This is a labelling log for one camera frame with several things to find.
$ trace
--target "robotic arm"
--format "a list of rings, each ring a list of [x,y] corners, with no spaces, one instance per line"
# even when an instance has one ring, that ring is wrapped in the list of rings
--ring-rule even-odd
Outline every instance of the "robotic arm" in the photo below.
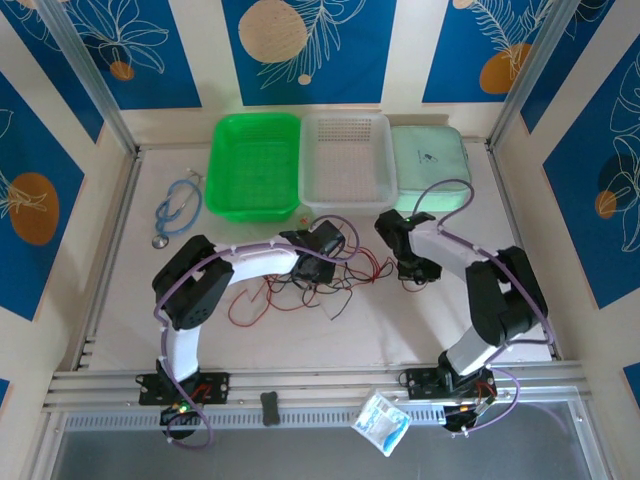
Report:
[[[433,282],[444,268],[467,284],[472,326],[440,355],[437,368],[407,370],[410,398],[477,395],[477,381],[490,376],[484,368],[487,361],[508,341],[538,323],[531,307],[486,256],[442,235],[432,215],[418,213],[405,219],[390,210],[380,215],[375,228],[393,250],[400,280],[418,285]],[[494,256],[507,266],[546,315],[547,305],[525,252],[510,247]]]
[[[433,282],[445,268],[467,284],[471,328],[455,345],[442,352],[437,367],[405,371],[409,398],[475,400],[479,382],[493,383],[492,373],[485,364],[507,342],[537,324],[531,306],[486,256],[447,238],[438,230],[435,217],[427,213],[405,219],[390,210],[380,215],[375,229],[393,250],[400,280],[418,285]],[[161,424],[173,425],[176,416],[182,413],[180,404],[184,403],[174,381],[194,402],[226,403],[229,375],[201,374],[197,349],[200,327],[213,313],[227,286],[253,277],[287,273],[312,284],[330,283],[335,263],[301,253],[295,247],[330,256],[344,242],[340,231],[325,221],[312,232],[283,232],[262,249],[238,247],[236,252],[232,248],[226,259],[217,258],[189,277],[168,298],[161,312],[170,322],[166,352],[163,351],[166,356],[163,360],[170,371],[165,371],[162,362],[157,361],[157,374],[138,377],[140,404],[171,405],[163,411]],[[154,278],[156,301],[199,262],[215,254],[215,249],[203,235],[191,238]],[[524,251],[510,247],[494,256],[506,265],[546,316],[546,303]],[[474,415],[479,416],[479,410],[476,408]],[[462,425],[468,424],[468,419],[463,420]]]
[[[168,368],[158,360],[156,374],[138,377],[140,404],[180,405],[184,399],[174,381],[192,399],[197,398],[198,403],[226,403],[228,374],[201,374],[197,355],[201,326],[215,310],[225,289],[249,278],[287,273],[295,280],[312,284],[330,283],[335,263],[293,247],[329,256],[344,242],[342,233],[331,222],[324,221],[313,231],[282,232],[262,248],[232,247],[232,253],[226,259],[217,258],[196,271],[180,284],[160,311],[170,323],[164,342],[166,350],[163,350],[163,357],[166,357],[163,360]],[[214,255],[216,248],[204,235],[192,237],[185,243],[153,279],[156,301],[160,301],[200,261]]]

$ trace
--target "light green box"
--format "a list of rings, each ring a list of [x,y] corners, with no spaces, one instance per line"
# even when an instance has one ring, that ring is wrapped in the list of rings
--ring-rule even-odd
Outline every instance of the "light green box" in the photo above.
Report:
[[[467,150],[455,128],[393,127],[391,136],[398,178],[396,210],[412,211],[422,192],[441,180],[471,182]],[[450,212],[462,206],[468,195],[464,185],[442,185],[422,200],[420,210]]]

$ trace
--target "plastic tray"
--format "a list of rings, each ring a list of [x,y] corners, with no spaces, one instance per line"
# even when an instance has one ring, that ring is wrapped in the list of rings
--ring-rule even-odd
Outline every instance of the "plastic tray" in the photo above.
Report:
[[[319,112],[302,119],[300,200],[317,215],[376,215],[398,199],[391,127],[381,114]]]
[[[218,123],[207,208],[232,222],[280,222],[300,204],[300,120],[287,113],[232,115]]]

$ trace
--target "glass panel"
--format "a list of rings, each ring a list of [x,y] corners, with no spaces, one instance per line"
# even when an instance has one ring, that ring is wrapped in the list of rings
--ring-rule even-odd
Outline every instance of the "glass panel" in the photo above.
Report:
[[[390,458],[350,428],[224,430],[205,452],[171,447],[158,431],[67,433],[53,478],[568,480],[589,473],[567,405],[523,403],[468,439],[413,427]]]

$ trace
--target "blue stethoscope tubing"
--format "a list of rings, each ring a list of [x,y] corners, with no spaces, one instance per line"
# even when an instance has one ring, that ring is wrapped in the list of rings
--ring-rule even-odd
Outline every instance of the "blue stethoscope tubing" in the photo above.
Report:
[[[175,212],[169,213],[169,206],[171,204],[171,197],[173,196],[173,192],[175,191],[176,188],[183,185],[189,186],[193,189],[193,192],[198,197],[198,206],[196,207],[196,211],[193,214],[193,217],[191,217],[191,220],[189,220],[189,222],[184,227],[177,228],[175,230],[167,230],[166,224],[177,220],[182,214],[182,210],[186,206],[186,201],[185,201],[185,203],[183,203]],[[162,203],[158,205],[158,208],[156,209],[156,231],[158,232],[158,234],[166,235],[167,237],[169,235],[180,235],[181,233],[184,233],[187,230],[189,230],[191,227],[193,227],[193,224],[196,223],[196,220],[198,219],[198,215],[200,215],[201,209],[202,209],[202,192],[200,191],[200,188],[198,187],[198,185],[193,183],[191,180],[187,180],[186,178],[182,180],[176,180],[171,184],[171,186],[169,187],[169,190],[167,190],[167,198],[165,198],[162,201]]]

